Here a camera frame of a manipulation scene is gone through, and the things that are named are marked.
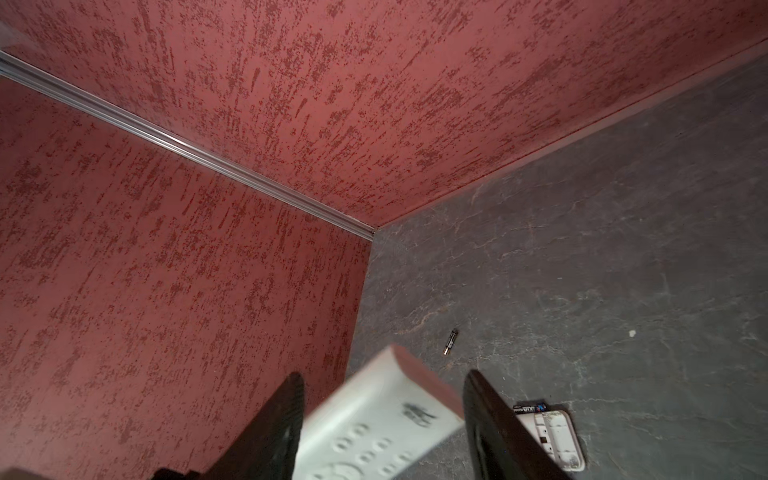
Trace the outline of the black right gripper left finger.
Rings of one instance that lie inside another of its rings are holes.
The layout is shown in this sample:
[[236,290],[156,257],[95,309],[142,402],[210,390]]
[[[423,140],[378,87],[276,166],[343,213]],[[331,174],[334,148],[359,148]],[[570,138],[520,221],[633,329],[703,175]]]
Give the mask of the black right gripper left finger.
[[291,479],[304,420],[305,389],[293,372],[204,479]]

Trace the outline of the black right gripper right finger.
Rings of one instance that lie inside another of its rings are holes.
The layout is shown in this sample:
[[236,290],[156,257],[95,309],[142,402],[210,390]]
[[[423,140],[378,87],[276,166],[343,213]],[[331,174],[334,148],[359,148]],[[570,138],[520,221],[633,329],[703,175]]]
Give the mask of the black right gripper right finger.
[[462,402],[469,455],[476,479],[566,479],[488,380],[470,371]]

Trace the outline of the blue AAA battery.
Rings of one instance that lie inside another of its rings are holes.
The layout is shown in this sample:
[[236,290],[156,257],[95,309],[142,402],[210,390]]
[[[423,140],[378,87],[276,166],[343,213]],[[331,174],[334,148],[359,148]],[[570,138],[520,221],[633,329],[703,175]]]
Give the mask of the blue AAA battery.
[[536,413],[547,412],[549,410],[549,407],[544,402],[538,402],[538,403],[514,405],[512,407],[512,410],[517,415],[524,415],[524,414],[536,414]]

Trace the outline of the white remote with batteries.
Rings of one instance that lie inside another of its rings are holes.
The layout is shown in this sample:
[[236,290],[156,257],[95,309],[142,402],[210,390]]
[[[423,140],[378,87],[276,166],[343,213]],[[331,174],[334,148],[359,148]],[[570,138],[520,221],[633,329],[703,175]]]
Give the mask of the white remote with batteries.
[[570,415],[564,410],[517,415],[547,455],[566,472],[582,472],[586,459]]

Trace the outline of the white remote with screen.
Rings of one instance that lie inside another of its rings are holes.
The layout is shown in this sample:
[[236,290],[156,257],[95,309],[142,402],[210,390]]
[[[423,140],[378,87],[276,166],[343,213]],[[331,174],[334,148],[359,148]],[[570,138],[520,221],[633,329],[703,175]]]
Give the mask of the white remote with screen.
[[293,477],[393,479],[463,428],[455,390],[392,344],[304,420]]

